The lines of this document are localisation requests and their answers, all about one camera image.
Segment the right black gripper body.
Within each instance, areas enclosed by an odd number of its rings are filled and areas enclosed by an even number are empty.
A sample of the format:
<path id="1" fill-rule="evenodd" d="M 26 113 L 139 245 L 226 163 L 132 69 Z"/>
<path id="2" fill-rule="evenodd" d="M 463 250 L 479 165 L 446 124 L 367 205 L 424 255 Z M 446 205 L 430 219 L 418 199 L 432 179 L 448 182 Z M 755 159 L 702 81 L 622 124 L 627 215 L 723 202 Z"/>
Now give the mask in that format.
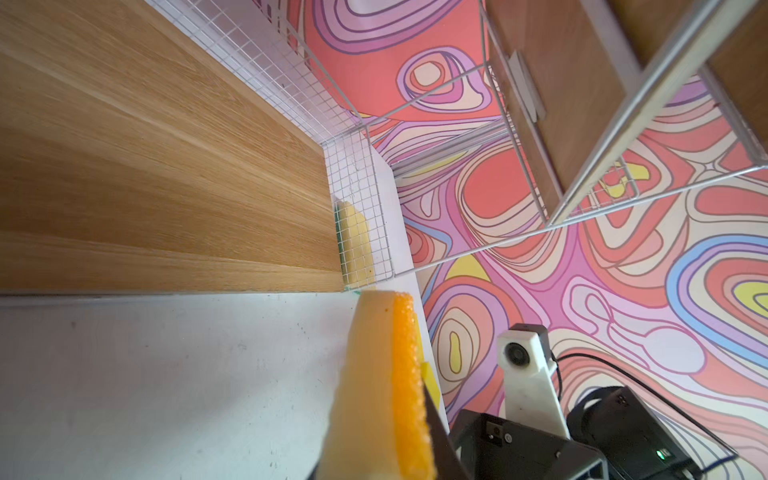
<path id="1" fill-rule="evenodd" d="M 597 449 L 486 413 L 463 410 L 449 434 L 470 479 L 607 479 Z"/>

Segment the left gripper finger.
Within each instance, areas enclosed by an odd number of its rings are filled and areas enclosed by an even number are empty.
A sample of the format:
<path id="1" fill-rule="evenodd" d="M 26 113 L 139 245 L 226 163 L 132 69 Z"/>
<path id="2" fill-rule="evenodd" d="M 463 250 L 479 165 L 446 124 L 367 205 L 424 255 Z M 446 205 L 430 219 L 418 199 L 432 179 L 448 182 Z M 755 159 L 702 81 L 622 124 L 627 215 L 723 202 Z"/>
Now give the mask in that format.
<path id="1" fill-rule="evenodd" d="M 440 480 L 468 480 L 467 473 L 456 454 L 456 449 L 451 444 L 426 386 L 423 387 L 423 393 L 436 478 Z"/>

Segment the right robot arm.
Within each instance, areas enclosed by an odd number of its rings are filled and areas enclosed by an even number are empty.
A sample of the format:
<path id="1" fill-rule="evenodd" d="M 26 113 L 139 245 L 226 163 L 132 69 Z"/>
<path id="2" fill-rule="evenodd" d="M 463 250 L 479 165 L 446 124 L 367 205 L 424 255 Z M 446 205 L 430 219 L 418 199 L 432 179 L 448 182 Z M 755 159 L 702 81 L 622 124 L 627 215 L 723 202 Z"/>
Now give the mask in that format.
<path id="1" fill-rule="evenodd" d="M 566 416 L 568 439 L 464 410 L 449 435 L 467 479 L 702 479 L 696 464 L 628 387 L 602 387 Z"/>

